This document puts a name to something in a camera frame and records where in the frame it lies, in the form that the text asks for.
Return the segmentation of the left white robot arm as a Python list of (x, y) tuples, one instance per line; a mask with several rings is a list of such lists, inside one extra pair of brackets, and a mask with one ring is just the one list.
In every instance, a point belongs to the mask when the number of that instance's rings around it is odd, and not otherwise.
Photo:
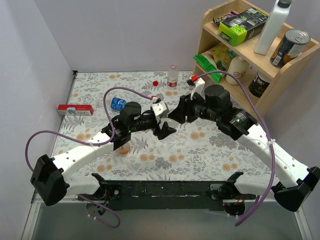
[(131, 140), (134, 132), (152, 130), (159, 140), (175, 133), (167, 121), (169, 108), (160, 99), (153, 99), (149, 110), (142, 112), (139, 103), (125, 104), (118, 115), (85, 144), (65, 153), (39, 157), (34, 167), (31, 184), (46, 206), (58, 203), (67, 195), (85, 194), (95, 200), (106, 196), (104, 180), (96, 173), (83, 177), (73, 174), (96, 158), (112, 153)]

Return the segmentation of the red label water bottle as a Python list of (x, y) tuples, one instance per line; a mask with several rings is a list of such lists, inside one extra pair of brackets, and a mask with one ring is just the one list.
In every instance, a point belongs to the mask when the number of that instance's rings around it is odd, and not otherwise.
[(179, 73), (177, 71), (177, 66), (175, 64), (172, 64), (170, 66), (170, 69), (167, 72), (167, 85), (171, 88), (174, 88), (177, 86)]

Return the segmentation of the orange juice bottle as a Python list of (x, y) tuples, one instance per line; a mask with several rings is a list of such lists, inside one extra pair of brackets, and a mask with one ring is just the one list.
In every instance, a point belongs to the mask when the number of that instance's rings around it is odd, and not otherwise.
[(121, 147), (119, 147), (119, 148), (117, 149), (117, 152), (118, 152), (120, 155), (126, 155), (126, 154), (128, 154), (128, 153), (130, 152), (130, 148), (131, 148), (130, 143), (127, 142), (127, 143), (125, 143), (124, 145), (122, 145)]

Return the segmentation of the silver jar lid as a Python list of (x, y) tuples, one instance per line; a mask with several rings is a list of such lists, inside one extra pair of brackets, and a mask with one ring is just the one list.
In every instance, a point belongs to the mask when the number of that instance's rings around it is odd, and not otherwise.
[(177, 121), (171, 119), (171, 118), (168, 118), (168, 117), (163, 117), (161, 120), (160, 120), (160, 124), (159, 124), (159, 127), (162, 128), (164, 126), (164, 124), (167, 123), (168, 126), (170, 128), (173, 128), (173, 129), (177, 129), (179, 126), (180, 126), (180, 123), (178, 123)]

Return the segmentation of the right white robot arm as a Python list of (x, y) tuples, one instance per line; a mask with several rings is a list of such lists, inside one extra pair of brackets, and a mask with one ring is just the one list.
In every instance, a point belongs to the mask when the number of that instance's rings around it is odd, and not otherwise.
[(204, 97), (193, 91), (179, 99), (178, 106), (169, 118), (180, 124), (204, 119), (216, 123), (225, 135), (255, 154), (269, 168), (275, 168), (273, 180), (254, 178), (241, 171), (232, 174), (214, 191), (223, 199), (237, 199), (241, 195), (263, 196), (275, 199), (283, 208), (296, 212), (320, 180), (318, 167), (307, 167), (294, 159), (267, 134), (254, 117), (233, 106), (230, 93), (221, 85), (211, 85), (204, 90)]

